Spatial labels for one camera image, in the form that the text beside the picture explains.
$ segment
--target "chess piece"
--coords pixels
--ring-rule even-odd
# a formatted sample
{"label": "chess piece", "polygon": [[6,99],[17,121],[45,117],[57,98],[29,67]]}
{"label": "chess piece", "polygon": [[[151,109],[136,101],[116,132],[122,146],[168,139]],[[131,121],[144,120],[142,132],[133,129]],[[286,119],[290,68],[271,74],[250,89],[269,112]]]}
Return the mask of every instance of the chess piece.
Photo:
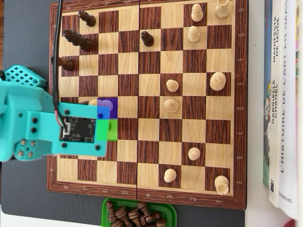
{"label": "chess piece", "polygon": [[217,0],[216,15],[218,18],[226,18],[229,15],[229,0]]}
{"label": "chess piece", "polygon": [[197,160],[201,155],[201,152],[198,148],[191,148],[189,151],[188,151],[188,157],[190,160]]}
{"label": "chess piece", "polygon": [[116,216],[117,216],[117,218],[121,219],[126,224],[126,227],[134,227],[134,224],[127,216],[126,207],[120,207],[119,209],[117,209]]}
{"label": "chess piece", "polygon": [[174,169],[168,169],[165,171],[165,174],[164,174],[165,182],[170,183],[173,180],[175,180],[176,177],[177,177],[177,173]]}
{"label": "chess piece", "polygon": [[166,86],[167,86],[167,89],[170,91],[170,92],[175,92],[179,89],[179,84],[177,81],[173,80],[173,79],[169,79],[167,82],[166,82]]}
{"label": "chess piece", "polygon": [[191,10],[191,18],[195,22],[199,22],[203,19],[202,8],[199,4],[194,4]]}
{"label": "chess piece", "polygon": [[108,201],[107,204],[106,204],[106,206],[107,206],[107,209],[109,211],[108,220],[110,222],[116,222],[116,221],[118,221],[118,218],[117,218],[117,216],[115,214],[115,211],[114,211],[114,204],[113,204],[113,202],[112,201]]}
{"label": "chess piece", "polygon": [[175,99],[168,99],[164,102],[164,108],[170,112],[174,113],[179,108],[179,103]]}
{"label": "chess piece", "polygon": [[154,39],[151,34],[149,34],[147,31],[141,32],[141,38],[145,46],[152,46]]}
{"label": "chess piece", "polygon": [[134,208],[128,212],[128,217],[131,221],[136,224],[136,227],[142,227],[140,221],[140,211],[139,208]]}
{"label": "chess piece", "polygon": [[225,195],[229,191],[228,179],[225,176],[216,177],[214,185],[219,195]]}
{"label": "chess piece", "polygon": [[79,13],[78,13],[78,16],[83,20],[85,21],[85,24],[90,26],[90,27],[93,27],[95,24],[96,24],[96,18],[93,16],[93,15],[90,15],[88,14],[87,12],[81,10]]}
{"label": "chess piece", "polygon": [[154,221],[152,213],[150,213],[147,209],[147,203],[146,202],[141,202],[137,206],[144,213],[144,219],[147,223],[151,223],[152,221]]}
{"label": "chess piece", "polygon": [[188,31],[188,40],[192,43],[196,43],[200,40],[200,33],[196,26],[191,26]]}
{"label": "chess piece", "polygon": [[93,46],[90,39],[83,38],[80,33],[76,33],[72,30],[65,30],[63,36],[74,46],[80,46],[83,51],[90,51]]}
{"label": "chess piece", "polygon": [[57,66],[61,66],[62,69],[67,71],[72,71],[75,67],[74,61],[72,59],[62,59],[58,57]]}
{"label": "chess piece", "polygon": [[210,87],[214,91],[220,91],[224,88],[226,83],[226,77],[221,72],[216,72],[210,78]]}

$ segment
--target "dark brown chess piece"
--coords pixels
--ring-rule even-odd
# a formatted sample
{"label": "dark brown chess piece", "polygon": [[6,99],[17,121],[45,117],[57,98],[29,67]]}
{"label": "dark brown chess piece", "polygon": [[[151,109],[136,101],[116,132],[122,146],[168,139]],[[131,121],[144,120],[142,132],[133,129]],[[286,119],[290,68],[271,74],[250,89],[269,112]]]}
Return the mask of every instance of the dark brown chess piece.
{"label": "dark brown chess piece", "polygon": [[140,211],[138,208],[134,208],[128,212],[128,217],[136,224],[136,227],[142,227],[140,221]]}
{"label": "dark brown chess piece", "polygon": [[116,221],[118,221],[118,218],[117,218],[116,213],[114,211],[113,202],[112,201],[108,201],[107,204],[106,204],[106,206],[107,206],[107,209],[109,211],[108,220],[110,222],[116,222]]}
{"label": "dark brown chess piece", "polygon": [[74,61],[72,59],[62,59],[58,57],[57,66],[62,66],[62,69],[67,71],[72,71],[75,67]]}
{"label": "dark brown chess piece", "polygon": [[78,15],[83,21],[85,21],[86,25],[93,27],[96,24],[96,19],[93,15],[90,15],[83,10],[81,10]]}
{"label": "dark brown chess piece", "polygon": [[143,31],[141,33],[141,38],[142,38],[142,41],[143,41],[145,46],[152,46],[153,45],[154,39],[153,39],[152,35],[149,34],[147,31]]}
{"label": "dark brown chess piece", "polygon": [[141,202],[138,204],[138,208],[144,213],[144,218],[147,223],[151,223],[153,221],[152,213],[150,213],[147,209],[147,203]]}
{"label": "dark brown chess piece", "polygon": [[83,38],[80,33],[76,33],[72,30],[65,30],[63,36],[74,46],[80,46],[83,51],[90,51],[93,46],[90,39]]}
{"label": "dark brown chess piece", "polygon": [[133,222],[127,216],[126,207],[120,207],[119,209],[117,209],[116,216],[126,224],[126,227],[134,227]]}

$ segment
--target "light square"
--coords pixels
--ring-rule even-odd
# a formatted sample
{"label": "light square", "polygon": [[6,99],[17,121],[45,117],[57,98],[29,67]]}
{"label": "light square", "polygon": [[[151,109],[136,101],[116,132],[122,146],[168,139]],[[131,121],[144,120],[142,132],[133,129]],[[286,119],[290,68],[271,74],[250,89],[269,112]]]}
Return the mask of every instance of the light square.
{"label": "light square", "polygon": [[205,166],[232,168],[233,145],[231,144],[205,144]]}
{"label": "light square", "polygon": [[119,53],[118,58],[119,74],[138,74],[138,52]]}
{"label": "light square", "polygon": [[[175,99],[178,102],[178,110],[174,113],[168,112],[164,103],[168,99]],[[160,118],[164,119],[182,119],[182,97],[181,96],[160,96]]]}
{"label": "light square", "polygon": [[80,55],[79,56],[79,76],[97,76],[98,75],[99,56]]}
{"label": "light square", "polygon": [[99,54],[118,53],[118,32],[99,34]]}
{"label": "light square", "polygon": [[118,96],[118,75],[98,76],[98,96]]}
{"label": "light square", "polygon": [[181,188],[205,191],[205,167],[182,166]]}
{"label": "light square", "polygon": [[183,72],[183,51],[161,51],[161,73]]}
{"label": "light square", "polygon": [[192,43],[188,39],[188,32],[190,27],[183,28],[183,50],[204,50],[207,43],[207,26],[197,27],[200,33],[200,39],[196,43]]}
{"label": "light square", "polygon": [[119,32],[139,30],[139,7],[119,10]]}
{"label": "light square", "polygon": [[138,140],[159,141],[159,119],[138,119]]}
{"label": "light square", "polygon": [[118,97],[118,118],[137,118],[138,96]]}
{"label": "light square", "polygon": [[79,96],[79,77],[60,77],[59,78],[60,97]]}
{"label": "light square", "polygon": [[[142,38],[141,33],[143,31],[148,32],[154,39],[154,43],[152,46],[145,46]],[[148,52],[148,51],[161,51],[161,29],[146,29],[140,30],[140,38],[139,38],[139,51],[140,52]]]}
{"label": "light square", "polygon": [[160,95],[160,74],[139,74],[139,96]]}
{"label": "light square", "polygon": [[205,143],[205,120],[183,119],[182,120],[182,141]]}
{"label": "light square", "polygon": [[159,164],[181,165],[182,143],[159,142]]}
{"label": "light square", "polygon": [[183,96],[206,95],[206,73],[183,73]]}
{"label": "light square", "polygon": [[97,161],[97,182],[117,183],[117,162]]}
{"label": "light square", "polygon": [[161,7],[161,28],[183,27],[183,5]]}
{"label": "light square", "polygon": [[117,161],[137,162],[137,141],[118,140],[117,142]]}
{"label": "light square", "polygon": [[231,120],[233,109],[231,96],[206,96],[206,119]]}
{"label": "light square", "polygon": [[159,185],[158,164],[138,163],[138,186],[157,188]]}
{"label": "light square", "polygon": [[234,72],[233,49],[207,49],[207,72]]}

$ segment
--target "white pawn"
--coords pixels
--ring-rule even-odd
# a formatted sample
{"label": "white pawn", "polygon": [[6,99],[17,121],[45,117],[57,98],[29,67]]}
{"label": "white pawn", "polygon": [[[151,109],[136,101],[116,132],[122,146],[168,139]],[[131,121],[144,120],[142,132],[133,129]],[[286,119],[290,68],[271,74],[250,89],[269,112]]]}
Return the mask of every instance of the white pawn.
{"label": "white pawn", "polygon": [[192,43],[196,43],[200,40],[200,33],[196,26],[191,26],[188,31],[188,40]]}
{"label": "white pawn", "polygon": [[195,22],[199,22],[203,19],[202,8],[199,4],[193,5],[192,10],[191,10],[191,18]]}

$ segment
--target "dark pawn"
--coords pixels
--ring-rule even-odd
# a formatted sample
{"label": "dark pawn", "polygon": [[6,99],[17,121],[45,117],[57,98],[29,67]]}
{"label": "dark pawn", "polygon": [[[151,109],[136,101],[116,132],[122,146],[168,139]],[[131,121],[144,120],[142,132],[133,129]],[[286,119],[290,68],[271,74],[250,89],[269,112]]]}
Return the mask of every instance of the dark pawn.
{"label": "dark pawn", "polygon": [[141,38],[142,38],[142,41],[143,41],[145,46],[152,46],[153,45],[154,39],[153,39],[152,35],[149,34],[147,31],[143,31],[141,33]]}
{"label": "dark pawn", "polygon": [[81,10],[78,15],[83,21],[85,21],[86,25],[93,27],[96,24],[96,19],[93,15],[90,15],[83,10]]}
{"label": "dark pawn", "polygon": [[93,46],[90,39],[83,38],[80,33],[76,33],[72,30],[65,30],[63,36],[74,46],[80,46],[83,51],[90,51]]}
{"label": "dark pawn", "polygon": [[58,57],[58,66],[62,66],[62,69],[72,71],[74,69],[74,61],[72,59],[62,59]]}

